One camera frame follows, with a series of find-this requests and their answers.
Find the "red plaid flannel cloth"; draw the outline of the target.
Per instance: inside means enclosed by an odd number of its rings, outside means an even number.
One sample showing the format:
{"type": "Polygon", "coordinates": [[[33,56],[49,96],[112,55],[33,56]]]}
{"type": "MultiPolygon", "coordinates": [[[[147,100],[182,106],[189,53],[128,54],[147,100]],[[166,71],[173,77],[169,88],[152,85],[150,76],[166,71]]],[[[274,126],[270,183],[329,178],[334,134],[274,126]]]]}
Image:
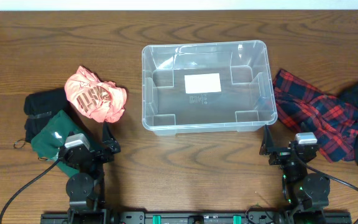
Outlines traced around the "red plaid flannel cloth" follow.
{"type": "Polygon", "coordinates": [[[293,132],[312,132],[329,162],[353,161],[358,109],[281,69],[273,80],[278,120],[293,132]]]}

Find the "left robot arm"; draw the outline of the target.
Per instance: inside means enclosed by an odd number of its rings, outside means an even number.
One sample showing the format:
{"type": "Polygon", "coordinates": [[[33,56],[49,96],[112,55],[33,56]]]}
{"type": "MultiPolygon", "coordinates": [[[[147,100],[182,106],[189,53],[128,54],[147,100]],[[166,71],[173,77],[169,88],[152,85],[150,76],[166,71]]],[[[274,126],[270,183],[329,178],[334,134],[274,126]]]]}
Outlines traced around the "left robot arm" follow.
{"type": "Polygon", "coordinates": [[[109,223],[110,212],[104,208],[105,182],[103,165],[112,162],[121,151],[107,123],[103,123],[102,144],[92,146],[83,133],[70,133],[60,147],[58,160],[78,172],[66,184],[69,196],[68,223],[109,223]]]}

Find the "black taped cloth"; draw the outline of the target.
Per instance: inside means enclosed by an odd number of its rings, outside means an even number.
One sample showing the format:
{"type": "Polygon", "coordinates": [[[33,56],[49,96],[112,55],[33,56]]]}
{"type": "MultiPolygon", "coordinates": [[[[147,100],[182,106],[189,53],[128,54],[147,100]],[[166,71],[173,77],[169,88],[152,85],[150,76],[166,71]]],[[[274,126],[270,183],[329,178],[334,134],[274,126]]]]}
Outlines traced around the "black taped cloth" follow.
{"type": "Polygon", "coordinates": [[[68,112],[70,103],[64,88],[41,91],[26,96],[24,113],[27,119],[24,125],[25,141],[31,140],[48,124],[59,111],[68,112]]]}

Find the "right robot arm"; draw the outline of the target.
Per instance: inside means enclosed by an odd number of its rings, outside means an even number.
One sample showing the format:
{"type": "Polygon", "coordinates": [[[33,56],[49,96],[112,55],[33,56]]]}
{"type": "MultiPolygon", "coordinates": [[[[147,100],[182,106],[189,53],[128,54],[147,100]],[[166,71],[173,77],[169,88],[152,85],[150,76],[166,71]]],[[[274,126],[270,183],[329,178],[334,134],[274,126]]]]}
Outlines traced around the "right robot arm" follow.
{"type": "Polygon", "coordinates": [[[329,205],[330,180],[318,173],[308,173],[307,163],[316,157],[318,141],[311,132],[298,133],[287,147],[274,145],[268,126],[260,155],[269,156],[271,166],[279,166],[283,172],[282,187],[289,207],[275,215],[275,223],[308,223],[323,218],[322,209],[329,205]]]}

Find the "green taped cloth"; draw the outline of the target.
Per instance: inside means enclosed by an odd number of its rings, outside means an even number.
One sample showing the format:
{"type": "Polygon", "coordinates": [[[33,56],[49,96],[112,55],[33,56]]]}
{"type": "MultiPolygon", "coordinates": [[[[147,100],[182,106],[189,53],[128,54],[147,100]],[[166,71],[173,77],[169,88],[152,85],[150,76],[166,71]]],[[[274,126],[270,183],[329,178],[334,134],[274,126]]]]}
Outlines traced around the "green taped cloth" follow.
{"type": "MultiPolygon", "coordinates": [[[[32,149],[39,157],[46,157],[52,162],[59,161],[58,153],[60,148],[64,146],[66,138],[78,133],[83,133],[91,146],[100,146],[99,142],[95,141],[61,110],[31,140],[32,149]]],[[[59,161],[57,167],[69,177],[80,172],[80,170],[68,167],[61,161],[59,161]]]]}

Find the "clear plastic storage container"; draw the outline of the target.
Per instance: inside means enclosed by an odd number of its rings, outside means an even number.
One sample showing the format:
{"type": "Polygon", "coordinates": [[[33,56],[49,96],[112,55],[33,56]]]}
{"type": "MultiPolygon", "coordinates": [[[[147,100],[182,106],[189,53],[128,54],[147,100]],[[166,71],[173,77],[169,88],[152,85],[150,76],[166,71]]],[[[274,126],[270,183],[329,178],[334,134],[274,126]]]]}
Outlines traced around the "clear plastic storage container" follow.
{"type": "Polygon", "coordinates": [[[278,119],[261,40],[148,45],[142,50],[142,124],[156,135],[256,131],[278,119]],[[219,73],[221,92],[186,94],[185,75],[219,73]]]}

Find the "pink printed t-shirt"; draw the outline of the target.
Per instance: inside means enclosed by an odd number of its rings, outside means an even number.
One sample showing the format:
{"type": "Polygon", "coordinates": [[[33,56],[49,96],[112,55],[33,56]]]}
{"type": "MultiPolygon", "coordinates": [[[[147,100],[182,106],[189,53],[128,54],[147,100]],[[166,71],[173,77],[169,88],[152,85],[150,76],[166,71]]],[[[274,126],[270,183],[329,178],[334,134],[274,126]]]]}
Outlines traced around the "pink printed t-shirt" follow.
{"type": "Polygon", "coordinates": [[[67,100],[87,118],[99,123],[115,123],[125,112],[127,91],[114,82],[102,82],[80,66],[65,83],[67,100]]]}

